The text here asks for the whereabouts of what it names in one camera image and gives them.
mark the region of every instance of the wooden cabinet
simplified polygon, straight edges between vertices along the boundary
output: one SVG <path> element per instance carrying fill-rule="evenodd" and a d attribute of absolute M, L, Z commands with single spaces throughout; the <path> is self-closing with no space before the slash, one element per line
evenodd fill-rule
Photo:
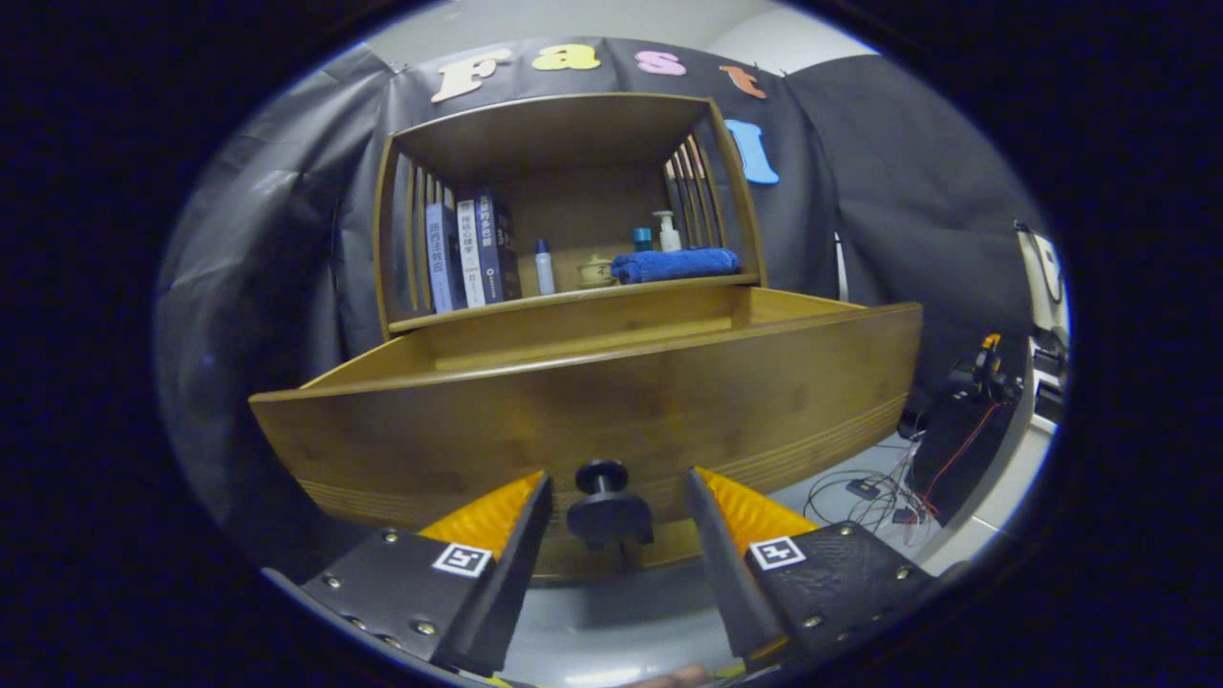
<path fill-rule="evenodd" d="M 560 291 L 538 296 L 522 251 L 523 298 L 432 313 L 421 208 L 439 183 L 459 197 L 492 186 L 520 249 L 538 236 L 553 246 Z M 620 554 L 587 551 L 563 525 L 586 462 L 629 467 L 656 543 L 625 556 L 657 566 L 700 554 L 681 494 L 689 466 L 768 492 L 895 428 L 921 307 L 766 288 L 746 180 L 709 100 L 543 98 L 429 122 L 388 141 L 377 202 L 385 343 L 251 398 L 276 455 L 338 518 L 418 529 L 544 469 L 556 510 L 536 573 L 597 576 L 620 571 Z M 589 253 L 630 252 L 632 227 L 668 207 L 686 246 L 731 247 L 740 271 L 576 288 Z"/>

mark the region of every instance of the colorful foam letter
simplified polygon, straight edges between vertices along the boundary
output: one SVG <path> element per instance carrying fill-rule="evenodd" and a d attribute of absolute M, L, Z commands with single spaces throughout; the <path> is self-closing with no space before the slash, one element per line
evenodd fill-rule
<path fill-rule="evenodd" d="M 512 54 L 509 48 L 501 48 L 445 65 L 438 70 L 442 73 L 442 89 L 434 93 L 430 100 L 440 103 L 448 98 L 476 90 L 484 82 L 477 81 L 475 77 L 488 78 L 493 76 L 493 72 L 497 71 L 497 62 L 509 60 Z"/>
<path fill-rule="evenodd" d="M 603 62 L 594 59 L 594 48 L 571 43 L 566 45 L 552 45 L 539 50 L 531 66 L 537 70 L 593 70 Z"/>
<path fill-rule="evenodd" d="M 637 59 L 637 66 L 641 71 L 649 73 L 664 73 L 670 76 L 681 76 L 687 73 L 687 68 L 680 62 L 680 59 L 670 53 L 659 53 L 657 50 L 642 50 L 634 55 Z"/>
<path fill-rule="evenodd" d="M 722 65 L 718 68 L 730 75 L 730 81 L 733 81 L 744 93 L 757 98 L 768 98 L 768 93 L 756 88 L 756 77 L 745 72 L 742 67 Z"/>
<path fill-rule="evenodd" d="M 739 145 L 739 156 L 744 159 L 744 176 L 747 181 L 756 183 L 777 183 L 781 181 L 773 167 L 768 164 L 764 154 L 764 145 L 761 144 L 761 127 L 751 122 L 739 120 L 726 120 L 726 128 L 735 137 Z"/>

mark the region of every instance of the red wire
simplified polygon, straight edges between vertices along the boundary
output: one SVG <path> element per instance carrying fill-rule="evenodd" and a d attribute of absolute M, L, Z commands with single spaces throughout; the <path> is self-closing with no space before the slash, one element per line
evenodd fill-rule
<path fill-rule="evenodd" d="M 922 495 L 923 502 L 929 500 L 929 494 L 934 491 L 934 484 L 938 483 L 938 479 L 942 478 L 944 473 L 947 473 L 947 469 L 951 468 L 951 464 L 955 463 L 955 459 L 960 458 L 960 455 L 963 455 L 964 451 L 969 448 L 969 445 L 971 445 L 972 441 L 977 439 L 977 435 L 981 435 L 981 429 L 986 426 L 986 422 L 989 420 L 989 417 L 994 413 L 994 409 L 1004 406 L 1005 404 L 1003 403 L 996 403 L 992 407 L 989 407 L 989 411 L 986 412 L 986 415 L 981 418 L 981 423 L 977 424 L 977 428 L 972 431 L 972 435 L 969 435 L 967 440 L 964 441 L 964 445 L 960 445 L 960 448 L 956 450 L 954 455 L 951 455 L 951 458 L 947 459 L 947 463 L 943 464 L 943 468 L 938 472 L 938 474 L 934 475 L 934 480 L 929 481 L 929 488 L 927 488 L 926 494 Z"/>

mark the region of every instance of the small ceramic jar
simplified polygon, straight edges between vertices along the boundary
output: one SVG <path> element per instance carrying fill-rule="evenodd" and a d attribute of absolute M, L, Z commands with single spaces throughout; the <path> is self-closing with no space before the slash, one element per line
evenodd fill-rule
<path fill-rule="evenodd" d="M 610 286 L 616 281 L 615 276 L 612 275 L 612 260 L 598 254 L 591 255 L 589 260 L 577 265 L 577 285 L 582 288 Z"/>

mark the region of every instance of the lotion pump bottle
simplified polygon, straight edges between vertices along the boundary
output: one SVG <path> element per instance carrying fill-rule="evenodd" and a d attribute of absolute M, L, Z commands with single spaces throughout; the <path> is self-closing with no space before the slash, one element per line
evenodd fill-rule
<path fill-rule="evenodd" d="M 671 224 L 671 215 L 675 213 L 670 210 L 658 210 L 654 216 L 663 224 L 663 227 L 658 232 L 658 242 L 663 246 L 664 253 L 670 253 L 671 251 L 679 251 L 680 246 L 680 232 L 675 230 Z"/>

